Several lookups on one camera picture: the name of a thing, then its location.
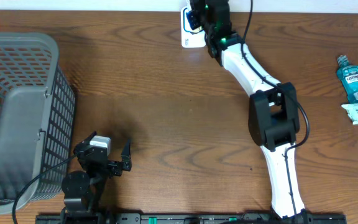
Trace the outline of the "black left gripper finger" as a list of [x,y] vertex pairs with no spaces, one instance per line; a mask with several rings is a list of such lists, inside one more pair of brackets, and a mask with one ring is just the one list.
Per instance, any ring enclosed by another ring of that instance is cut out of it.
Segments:
[[78,145],[82,146],[82,145],[90,145],[90,141],[97,135],[96,131],[93,131],[88,137],[86,137],[84,140],[82,140],[82,142],[80,142]]
[[131,140],[128,139],[125,143],[125,146],[121,152],[121,161],[130,162],[131,161]]

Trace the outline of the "teal mouthwash bottle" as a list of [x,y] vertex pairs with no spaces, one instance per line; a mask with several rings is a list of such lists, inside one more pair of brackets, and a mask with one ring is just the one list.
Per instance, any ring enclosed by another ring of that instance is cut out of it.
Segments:
[[337,63],[336,75],[346,91],[348,102],[358,103],[358,65],[351,64],[346,55],[338,56]]

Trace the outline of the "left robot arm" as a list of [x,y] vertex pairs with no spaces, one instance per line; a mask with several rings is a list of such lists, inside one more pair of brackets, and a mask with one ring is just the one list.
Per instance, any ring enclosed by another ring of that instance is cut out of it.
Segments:
[[108,179],[131,171],[131,140],[121,152],[119,161],[109,159],[111,139],[92,132],[78,143],[74,150],[82,170],[69,173],[62,181],[65,207],[61,211],[62,223],[114,223],[114,217],[99,201]]

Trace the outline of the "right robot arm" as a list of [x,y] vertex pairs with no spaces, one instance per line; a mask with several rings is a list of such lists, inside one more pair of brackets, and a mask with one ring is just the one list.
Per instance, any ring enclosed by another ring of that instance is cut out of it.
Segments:
[[297,222],[304,209],[298,190],[295,149],[299,116],[305,111],[295,87],[272,77],[232,28],[228,1],[189,0],[183,22],[192,35],[202,32],[210,56],[227,70],[249,97],[248,127],[262,150],[272,188],[272,209],[281,219]]

